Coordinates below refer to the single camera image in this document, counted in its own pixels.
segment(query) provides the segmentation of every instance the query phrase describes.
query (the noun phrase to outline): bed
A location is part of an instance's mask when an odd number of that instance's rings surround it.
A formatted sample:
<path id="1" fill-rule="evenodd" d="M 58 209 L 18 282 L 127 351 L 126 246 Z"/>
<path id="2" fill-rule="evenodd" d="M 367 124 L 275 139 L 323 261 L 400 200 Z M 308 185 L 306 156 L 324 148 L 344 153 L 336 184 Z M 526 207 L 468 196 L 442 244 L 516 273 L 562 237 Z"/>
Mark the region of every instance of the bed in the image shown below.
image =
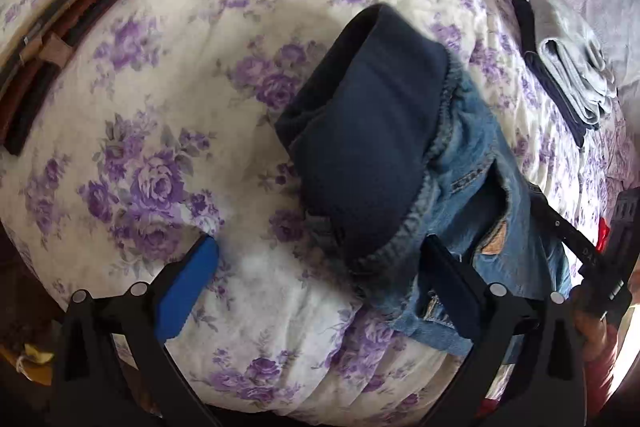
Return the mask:
<path id="1" fill-rule="evenodd" d="M 0 0 L 2 39 L 39 1 Z M 122 0 L 58 79 L 22 155 L 0 149 L 0 220 L 59 304 L 153 279 L 204 231 L 220 266 L 168 343 L 204 402 L 312 424 L 422 417 L 461 360 L 394 333 L 332 275 L 273 130 L 344 25 L 378 1 L 460 56 L 522 172 L 595 240 L 634 183 L 632 140 L 615 103 L 575 146 L 520 57 L 511 0 Z"/>

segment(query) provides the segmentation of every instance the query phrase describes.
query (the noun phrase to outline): red sleeve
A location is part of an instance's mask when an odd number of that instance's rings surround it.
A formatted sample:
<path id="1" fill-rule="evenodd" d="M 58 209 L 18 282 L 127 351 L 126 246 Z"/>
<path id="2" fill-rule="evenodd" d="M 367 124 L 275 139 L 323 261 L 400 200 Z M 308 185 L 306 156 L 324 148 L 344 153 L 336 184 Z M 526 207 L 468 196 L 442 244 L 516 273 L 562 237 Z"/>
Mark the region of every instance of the red sleeve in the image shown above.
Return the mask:
<path id="1" fill-rule="evenodd" d="M 587 388 L 587 417 L 596 416 L 611 394 L 613 365 L 618 354 L 618 332 L 607 325 L 607 344 L 600 356 L 584 364 L 584 382 Z"/>

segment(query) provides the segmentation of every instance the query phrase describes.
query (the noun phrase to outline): gray fabric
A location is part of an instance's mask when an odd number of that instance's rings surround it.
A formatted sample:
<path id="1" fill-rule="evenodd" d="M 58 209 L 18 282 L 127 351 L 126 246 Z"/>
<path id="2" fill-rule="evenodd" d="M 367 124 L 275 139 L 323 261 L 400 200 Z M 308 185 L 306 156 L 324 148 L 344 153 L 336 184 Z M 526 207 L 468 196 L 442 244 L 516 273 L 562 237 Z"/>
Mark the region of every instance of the gray fabric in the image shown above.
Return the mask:
<path id="1" fill-rule="evenodd" d="M 613 74 L 591 27 L 564 0 L 530 0 L 538 55 L 580 119 L 596 124 L 611 112 Z"/>

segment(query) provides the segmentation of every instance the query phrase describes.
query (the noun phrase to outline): blue denim fabric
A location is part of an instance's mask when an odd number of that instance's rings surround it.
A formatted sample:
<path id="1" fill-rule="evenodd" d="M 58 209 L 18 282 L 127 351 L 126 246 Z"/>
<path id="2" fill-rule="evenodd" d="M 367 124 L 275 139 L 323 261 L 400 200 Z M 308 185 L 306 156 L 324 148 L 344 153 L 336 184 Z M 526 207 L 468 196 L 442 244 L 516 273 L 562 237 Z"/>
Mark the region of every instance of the blue denim fabric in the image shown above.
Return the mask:
<path id="1" fill-rule="evenodd" d="M 327 165 L 333 168 L 341 161 L 350 161 L 350 157 L 343 156 L 356 155 L 358 147 L 368 139 L 369 127 L 361 125 L 361 140 L 355 136 L 357 129 L 346 133 L 350 139 L 354 134 L 352 149 L 348 148 L 348 142 L 340 149 L 347 153 L 337 153 L 331 147 L 332 141 L 342 140 L 340 118 L 353 119 L 353 114 L 357 115 L 362 107 L 354 103 L 354 100 L 357 102 L 358 86 L 368 94 L 376 83 L 392 86 L 403 82 L 409 84 L 406 80 L 409 73 L 420 75 L 425 82 L 431 79 L 440 86 L 437 90 L 439 96 L 416 100 L 425 108 L 425 114 L 436 114 L 435 132 L 430 133 L 429 142 L 420 151 L 422 180 L 418 181 L 416 195 L 403 211 L 404 218 L 386 243 L 364 253 L 362 249 L 345 248 L 335 227 L 335 222 L 341 219 L 340 212 L 327 205 L 321 216 L 308 214 L 307 222 L 335 269 L 351 280 L 356 292 L 380 311 L 392 328 L 436 349 L 466 355 L 471 347 L 470 341 L 456 333 L 426 277 L 419 273 L 420 245 L 426 235 L 436 234 L 453 256 L 464 263 L 472 263 L 487 283 L 500 282 L 514 295 L 527 298 L 542 299 L 552 291 L 568 296 L 568 262 L 560 240 L 541 232 L 530 215 L 529 193 L 534 186 L 520 174 L 497 120 L 481 99 L 468 73 L 449 53 L 447 68 L 442 70 L 444 77 L 439 78 L 438 68 L 429 70 L 426 62 L 419 62 L 415 57 L 416 50 L 427 53 L 428 46 L 398 46 L 398 39 L 429 42 L 406 23 L 402 22 L 404 26 L 399 24 L 401 20 L 391 8 L 383 7 L 376 25 L 367 27 L 372 36 L 364 42 L 360 40 L 352 50 L 349 68 L 340 68 L 338 78 L 332 76 L 327 79 L 334 85 L 330 92 L 322 94 L 314 110 L 307 111 L 308 116 L 301 123 L 300 115 L 304 112 L 295 108 L 301 104 L 312 106 L 312 95 L 319 92 L 314 91 L 313 85 L 305 86 L 298 99 L 292 102 L 293 110 L 283 114 L 276 124 L 276 130 L 279 130 L 278 135 L 302 176 L 303 194 L 306 185 L 306 194 L 313 196 L 322 190 L 314 191 L 312 185 L 327 187 L 340 172 L 336 170 L 336 175 L 332 173 L 329 179 L 322 179 L 324 172 L 318 169 L 316 162 L 309 161 L 309 151 L 317 155 L 321 150 L 322 155 L 332 156 L 332 163 Z M 394 47 L 390 42 L 389 46 L 394 49 L 394 63 L 401 64 L 399 70 L 390 72 L 386 68 L 389 61 L 385 59 L 388 57 L 380 52 L 380 44 L 385 39 L 391 39 L 395 44 Z M 326 62 L 331 63 L 333 56 L 330 51 L 325 63 L 319 66 L 320 71 L 331 71 Z M 383 64 L 377 68 L 377 62 Z M 316 75 L 309 82 L 321 81 L 322 75 Z M 345 93 L 349 93 L 350 103 L 340 105 Z M 401 118 L 402 107 L 391 108 L 394 103 L 398 105 L 398 100 L 386 101 L 385 105 L 374 110 L 367 107 L 368 112 L 363 111 L 363 114 L 367 112 L 367 118 L 376 118 L 378 111 L 380 121 L 383 121 L 389 113 L 395 112 L 389 119 L 389 122 L 395 122 Z M 392 136 L 391 141 L 385 142 L 385 133 L 380 133 L 379 149 L 367 149 L 371 164 L 377 165 L 379 156 L 398 153 L 398 142 L 402 136 L 394 136 L 391 127 L 388 133 Z M 290 136 L 283 139 L 287 131 L 291 131 Z M 416 144 L 418 141 L 411 142 L 410 146 L 415 148 Z M 364 169 L 362 176 L 367 176 Z M 389 190 L 391 185 L 385 184 L 381 176 L 384 176 L 383 172 L 376 173 L 376 179 L 370 182 L 371 190 L 379 190 L 380 185 Z M 376 195 L 380 198 L 379 204 L 384 206 L 385 195 Z M 311 211 L 316 210 L 313 204 L 308 207 Z M 371 228 L 372 233 L 377 233 L 377 229 L 382 227 L 371 223 Z"/>

